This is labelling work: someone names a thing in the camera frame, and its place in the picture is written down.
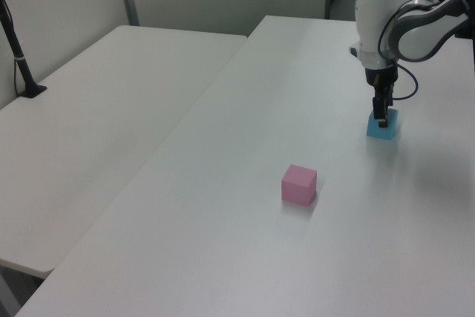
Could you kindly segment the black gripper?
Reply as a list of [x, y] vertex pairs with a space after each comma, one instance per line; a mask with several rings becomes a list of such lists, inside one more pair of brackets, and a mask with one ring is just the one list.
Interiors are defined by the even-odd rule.
[[373, 118], [379, 127], [388, 127], [387, 109], [393, 106], [393, 86], [398, 79], [398, 68], [391, 65], [382, 69], [364, 69], [367, 84], [372, 86], [375, 95], [373, 97]]

